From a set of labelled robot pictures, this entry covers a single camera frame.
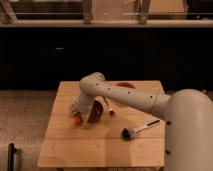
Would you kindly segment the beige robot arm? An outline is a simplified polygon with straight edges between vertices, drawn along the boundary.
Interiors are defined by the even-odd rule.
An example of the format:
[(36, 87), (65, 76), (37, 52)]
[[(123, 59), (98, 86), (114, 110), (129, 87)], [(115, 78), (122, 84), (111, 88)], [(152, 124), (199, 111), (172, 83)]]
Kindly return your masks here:
[(172, 95), (115, 86), (100, 72), (83, 77), (72, 110), (86, 115), (106, 97), (165, 122), (164, 171), (213, 171), (213, 100), (194, 89)]

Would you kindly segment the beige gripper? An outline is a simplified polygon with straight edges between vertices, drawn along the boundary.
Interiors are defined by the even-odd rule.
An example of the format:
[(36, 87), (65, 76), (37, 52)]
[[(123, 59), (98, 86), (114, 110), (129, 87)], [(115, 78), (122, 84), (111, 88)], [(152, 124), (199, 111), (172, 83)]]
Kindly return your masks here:
[(83, 123), (88, 120), (90, 112), (92, 110), (95, 101), (94, 96), (80, 94), (73, 102), (71, 106), (71, 116), (79, 114), (82, 116)]

